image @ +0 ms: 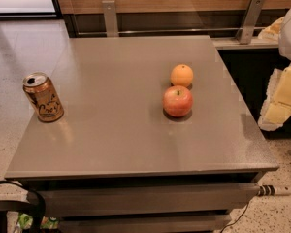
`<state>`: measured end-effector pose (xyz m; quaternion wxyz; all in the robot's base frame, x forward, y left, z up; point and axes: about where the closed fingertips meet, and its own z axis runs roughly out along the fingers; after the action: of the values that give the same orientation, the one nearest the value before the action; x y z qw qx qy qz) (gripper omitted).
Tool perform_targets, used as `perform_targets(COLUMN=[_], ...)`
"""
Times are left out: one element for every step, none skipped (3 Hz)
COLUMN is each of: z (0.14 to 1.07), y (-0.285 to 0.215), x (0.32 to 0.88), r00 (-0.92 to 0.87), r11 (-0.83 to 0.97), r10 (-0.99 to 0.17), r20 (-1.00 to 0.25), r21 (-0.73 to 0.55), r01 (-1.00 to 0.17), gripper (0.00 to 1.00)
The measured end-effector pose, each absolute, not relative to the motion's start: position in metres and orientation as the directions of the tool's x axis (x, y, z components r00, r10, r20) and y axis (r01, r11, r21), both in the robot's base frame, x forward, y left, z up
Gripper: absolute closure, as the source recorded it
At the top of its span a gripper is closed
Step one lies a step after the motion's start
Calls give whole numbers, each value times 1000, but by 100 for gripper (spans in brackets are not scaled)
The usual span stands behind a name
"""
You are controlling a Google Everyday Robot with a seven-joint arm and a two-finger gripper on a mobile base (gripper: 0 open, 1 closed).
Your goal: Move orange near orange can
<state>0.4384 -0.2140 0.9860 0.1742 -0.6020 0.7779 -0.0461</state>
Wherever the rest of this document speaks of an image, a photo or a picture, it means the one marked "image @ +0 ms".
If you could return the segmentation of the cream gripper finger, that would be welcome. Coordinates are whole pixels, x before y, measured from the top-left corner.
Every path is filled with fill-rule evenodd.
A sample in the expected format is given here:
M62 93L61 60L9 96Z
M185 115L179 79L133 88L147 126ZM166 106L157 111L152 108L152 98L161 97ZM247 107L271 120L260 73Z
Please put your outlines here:
M259 34L258 38L260 40L269 40L277 42L279 38L279 32L281 28L281 24L283 23L284 17L277 19L268 27L264 28Z
M262 130L275 131L291 117L291 65L284 70L274 69L266 95L258 125Z

